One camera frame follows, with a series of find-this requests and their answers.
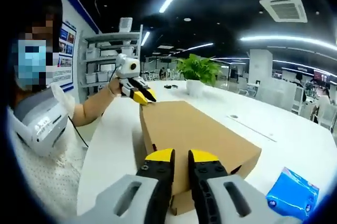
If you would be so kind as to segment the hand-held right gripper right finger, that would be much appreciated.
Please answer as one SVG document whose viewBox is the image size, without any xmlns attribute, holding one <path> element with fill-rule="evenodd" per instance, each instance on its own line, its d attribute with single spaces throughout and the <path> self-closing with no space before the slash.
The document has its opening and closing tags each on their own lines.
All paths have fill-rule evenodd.
<svg viewBox="0 0 337 224">
<path fill-rule="evenodd" d="M 238 175 L 230 175 L 218 157 L 189 150 L 189 181 L 199 223 L 295 223 L 267 205 L 264 194 Z"/>
</svg>

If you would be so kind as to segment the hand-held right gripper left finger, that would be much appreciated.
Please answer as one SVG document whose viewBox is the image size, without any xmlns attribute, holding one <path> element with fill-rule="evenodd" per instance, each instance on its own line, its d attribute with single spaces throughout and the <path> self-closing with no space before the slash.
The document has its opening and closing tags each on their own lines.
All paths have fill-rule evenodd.
<svg viewBox="0 0 337 224">
<path fill-rule="evenodd" d="M 164 223 L 174 179 L 175 150 L 155 151 L 135 175 L 125 175 L 98 194 L 79 223 Z"/>
</svg>

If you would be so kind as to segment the person's left hand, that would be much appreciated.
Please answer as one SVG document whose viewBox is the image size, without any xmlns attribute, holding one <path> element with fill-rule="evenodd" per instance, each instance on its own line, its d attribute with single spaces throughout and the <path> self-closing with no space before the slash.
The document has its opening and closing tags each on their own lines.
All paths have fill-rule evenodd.
<svg viewBox="0 0 337 224">
<path fill-rule="evenodd" d="M 122 95 L 120 81 L 118 78 L 111 79 L 107 85 L 110 94 L 113 97 L 118 97 Z"/>
</svg>

